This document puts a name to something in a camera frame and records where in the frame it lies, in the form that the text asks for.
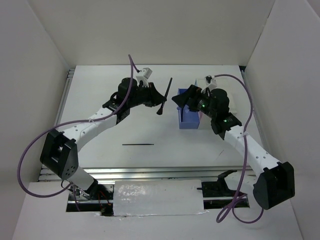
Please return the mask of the thin black eyeliner brush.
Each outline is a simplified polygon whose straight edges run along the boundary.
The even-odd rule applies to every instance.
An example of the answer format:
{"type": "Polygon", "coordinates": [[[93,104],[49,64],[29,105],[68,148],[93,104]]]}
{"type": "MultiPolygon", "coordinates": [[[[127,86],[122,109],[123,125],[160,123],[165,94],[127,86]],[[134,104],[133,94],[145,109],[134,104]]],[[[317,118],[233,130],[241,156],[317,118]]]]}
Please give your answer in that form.
{"type": "Polygon", "coordinates": [[[184,106],[184,107],[182,107],[182,108],[180,109],[180,120],[181,120],[181,122],[184,121],[185,108],[186,108],[186,107],[184,106]]]}

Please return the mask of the purple drawer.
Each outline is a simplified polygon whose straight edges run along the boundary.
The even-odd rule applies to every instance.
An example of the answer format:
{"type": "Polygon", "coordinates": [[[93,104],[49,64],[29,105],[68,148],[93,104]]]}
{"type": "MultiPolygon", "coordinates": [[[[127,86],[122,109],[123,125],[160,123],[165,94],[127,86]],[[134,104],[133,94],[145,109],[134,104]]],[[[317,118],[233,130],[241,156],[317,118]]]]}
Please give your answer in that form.
{"type": "Polygon", "coordinates": [[[200,125],[200,117],[198,112],[189,111],[188,106],[185,106],[183,122],[181,122],[181,108],[176,107],[178,111],[178,126],[181,130],[197,130],[200,125]]]}

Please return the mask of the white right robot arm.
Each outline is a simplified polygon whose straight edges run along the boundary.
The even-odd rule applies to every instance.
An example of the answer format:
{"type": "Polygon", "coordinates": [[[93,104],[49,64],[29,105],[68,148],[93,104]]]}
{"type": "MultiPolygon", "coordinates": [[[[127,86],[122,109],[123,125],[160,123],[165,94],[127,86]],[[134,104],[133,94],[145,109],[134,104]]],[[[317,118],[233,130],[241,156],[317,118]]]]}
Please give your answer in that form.
{"type": "Polygon", "coordinates": [[[179,108],[188,106],[191,112],[208,116],[216,135],[247,154],[247,164],[257,176],[253,196],[264,210],[295,196],[294,168],[289,162],[280,162],[267,153],[248,133],[242,123],[230,112],[227,92],[220,88],[203,91],[191,85],[185,92],[172,97],[179,108]]]}

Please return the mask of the black angled makeup brush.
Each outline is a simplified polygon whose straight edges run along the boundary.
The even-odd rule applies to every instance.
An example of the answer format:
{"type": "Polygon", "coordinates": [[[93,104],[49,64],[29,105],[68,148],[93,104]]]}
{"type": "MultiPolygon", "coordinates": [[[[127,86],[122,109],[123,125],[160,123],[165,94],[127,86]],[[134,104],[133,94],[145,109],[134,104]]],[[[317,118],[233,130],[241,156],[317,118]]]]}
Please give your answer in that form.
{"type": "Polygon", "coordinates": [[[163,114],[163,109],[164,109],[164,106],[165,106],[165,102],[167,101],[167,98],[168,98],[168,94],[169,94],[169,91],[170,91],[170,87],[171,87],[172,81],[173,81],[173,78],[171,77],[170,80],[169,80],[167,89],[165,91],[165,94],[164,94],[165,100],[162,102],[162,104],[160,105],[160,108],[156,112],[156,114],[159,115],[159,116],[163,114]]]}

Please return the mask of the thin black liner pencil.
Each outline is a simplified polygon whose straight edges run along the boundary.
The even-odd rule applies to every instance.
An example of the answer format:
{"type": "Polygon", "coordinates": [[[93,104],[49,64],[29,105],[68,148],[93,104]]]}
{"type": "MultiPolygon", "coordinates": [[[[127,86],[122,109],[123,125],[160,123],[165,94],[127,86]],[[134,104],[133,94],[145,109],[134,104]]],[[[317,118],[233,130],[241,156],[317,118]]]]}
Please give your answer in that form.
{"type": "Polygon", "coordinates": [[[154,143],[123,143],[122,146],[154,146],[154,143]]]}

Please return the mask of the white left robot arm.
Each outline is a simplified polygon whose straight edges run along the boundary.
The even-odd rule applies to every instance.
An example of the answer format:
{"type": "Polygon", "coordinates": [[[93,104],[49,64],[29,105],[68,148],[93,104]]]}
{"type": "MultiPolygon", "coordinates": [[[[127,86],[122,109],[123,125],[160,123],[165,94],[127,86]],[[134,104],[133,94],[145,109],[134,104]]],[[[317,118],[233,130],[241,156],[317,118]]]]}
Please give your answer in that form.
{"type": "Polygon", "coordinates": [[[156,107],[165,100],[166,97],[156,90],[152,82],[143,86],[135,79],[124,78],[118,90],[88,120],[63,131],[49,131],[40,162],[61,180],[75,184],[86,199],[97,199],[100,192],[109,197],[106,188],[79,166],[79,151],[99,134],[128,117],[132,108],[139,105],[156,107]]]}

